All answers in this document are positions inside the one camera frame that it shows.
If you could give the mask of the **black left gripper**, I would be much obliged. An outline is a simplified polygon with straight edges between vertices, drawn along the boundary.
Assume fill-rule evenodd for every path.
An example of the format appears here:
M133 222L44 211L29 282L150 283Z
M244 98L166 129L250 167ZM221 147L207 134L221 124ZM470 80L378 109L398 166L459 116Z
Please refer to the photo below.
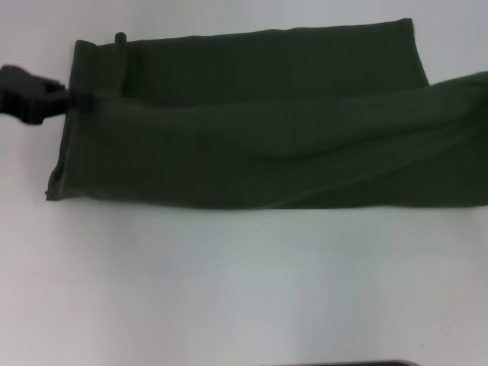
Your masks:
M17 66L0 67L0 114L24 124L41 125L43 117L37 104L42 97L45 114L66 114L72 109L91 111L95 107L93 94L67 88L57 81L42 81Z

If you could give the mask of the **dark green FREE T-shirt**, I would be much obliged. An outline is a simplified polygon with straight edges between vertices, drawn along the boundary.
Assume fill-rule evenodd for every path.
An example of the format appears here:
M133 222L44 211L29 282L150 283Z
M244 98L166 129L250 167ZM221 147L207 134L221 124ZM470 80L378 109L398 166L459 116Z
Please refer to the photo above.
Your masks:
M49 201L488 206L488 72L430 84L409 18L75 44Z

